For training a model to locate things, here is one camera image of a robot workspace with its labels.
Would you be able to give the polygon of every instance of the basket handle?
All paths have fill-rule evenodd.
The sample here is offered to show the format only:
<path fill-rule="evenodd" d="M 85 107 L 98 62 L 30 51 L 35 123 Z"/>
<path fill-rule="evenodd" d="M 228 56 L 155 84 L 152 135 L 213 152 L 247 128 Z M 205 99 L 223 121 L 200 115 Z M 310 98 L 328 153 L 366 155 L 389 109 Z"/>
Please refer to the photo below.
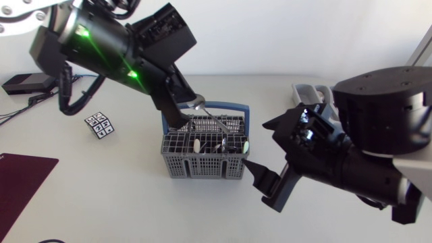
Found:
<path fill-rule="evenodd" d="M 248 105 L 242 105 L 237 103 L 230 103 L 230 102 L 221 102 L 221 101 L 206 101 L 205 102 L 206 108 L 214 108 L 214 109 L 228 109 L 232 111 L 241 111 L 244 113 L 244 133 L 246 136 L 249 136 L 249 119 L 250 119 L 250 112 L 249 112 L 249 106 Z M 187 109 L 189 108 L 186 104 L 179 105 L 179 109 Z M 162 115 L 162 127 L 163 127 L 163 133 L 166 135 L 169 131 L 169 126 L 167 123 L 167 120 Z"/>

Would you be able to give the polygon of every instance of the cutlery basket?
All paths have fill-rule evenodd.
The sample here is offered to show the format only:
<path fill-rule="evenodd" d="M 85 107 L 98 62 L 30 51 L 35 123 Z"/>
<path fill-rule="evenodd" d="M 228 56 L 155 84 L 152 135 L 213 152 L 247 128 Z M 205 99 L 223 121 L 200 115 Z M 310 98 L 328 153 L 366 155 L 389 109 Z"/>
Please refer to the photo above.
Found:
<path fill-rule="evenodd" d="M 249 106 L 236 103 L 207 101 L 206 108 L 229 109 L 243 112 L 244 116 L 215 115 L 226 125 L 230 133 L 222 129 L 208 115 L 189 115 L 190 121 L 180 129 L 170 128 L 162 116 L 163 139 L 161 154 L 172 178 L 194 179 L 242 179 L 243 153 L 249 140 Z M 226 150 L 214 149 L 226 138 Z M 194 152 L 194 141 L 200 140 L 199 153 Z"/>

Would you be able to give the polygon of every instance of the dark red mat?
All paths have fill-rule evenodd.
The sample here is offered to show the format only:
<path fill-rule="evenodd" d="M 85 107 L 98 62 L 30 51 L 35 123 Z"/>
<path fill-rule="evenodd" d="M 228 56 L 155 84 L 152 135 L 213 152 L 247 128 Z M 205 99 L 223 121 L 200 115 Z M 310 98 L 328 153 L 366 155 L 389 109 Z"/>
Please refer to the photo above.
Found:
<path fill-rule="evenodd" d="M 59 160 L 0 155 L 0 242 Z"/>

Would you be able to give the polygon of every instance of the led light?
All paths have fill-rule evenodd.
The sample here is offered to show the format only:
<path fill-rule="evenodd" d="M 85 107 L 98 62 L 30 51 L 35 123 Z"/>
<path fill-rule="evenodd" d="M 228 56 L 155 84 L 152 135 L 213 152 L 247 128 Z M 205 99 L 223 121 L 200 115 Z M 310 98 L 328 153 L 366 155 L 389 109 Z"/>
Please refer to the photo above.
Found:
<path fill-rule="evenodd" d="M 86 27 L 84 27 L 84 26 L 82 26 L 82 25 L 79 24 L 76 27 L 75 34 L 77 34 L 79 36 L 82 36 L 82 37 L 89 37 L 90 36 L 90 31 L 88 31 L 86 29 Z"/>
<path fill-rule="evenodd" d="M 129 76 L 129 77 L 133 77 L 133 78 L 137 78 L 137 77 L 138 77 L 138 74 L 137 74 L 136 72 L 134 72 L 134 71 L 131 70 L 131 71 L 129 72 L 128 76 Z"/>
<path fill-rule="evenodd" d="M 89 37 L 90 36 L 90 32 L 88 30 L 85 30 L 85 31 L 82 32 L 82 36 Z"/>

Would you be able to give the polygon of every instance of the white table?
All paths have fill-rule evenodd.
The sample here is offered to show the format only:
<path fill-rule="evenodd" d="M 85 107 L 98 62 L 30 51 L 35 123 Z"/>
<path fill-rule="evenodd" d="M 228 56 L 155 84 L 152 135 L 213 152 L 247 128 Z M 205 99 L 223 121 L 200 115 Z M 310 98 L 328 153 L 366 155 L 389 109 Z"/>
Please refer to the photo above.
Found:
<path fill-rule="evenodd" d="M 280 172 L 284 152 L 261 124 L 294 106 L 292 83 L 334 84 L 296 76 L 190 76 L 208 101 L 250 106 L 251 161 Z M 79 95 L 92 80 L 74 85 Z M 0 91 L 0 113 L 24 107 L 30 95 Z M 97 140 L 84 119 L 103 112 L 115 132 Z M 173 180 L 160 155 L 161 116 L 149 96 L 106 81 L 75 116 L 57 97 L 0 127 L 0 153 L 52 157 L 59 163 L 4 242 L 431 242 L 432 206 L 417 223 L 400 225 L 355 195 L 307 178 L 277 213 L 261 202 L 253 177 Z"/>

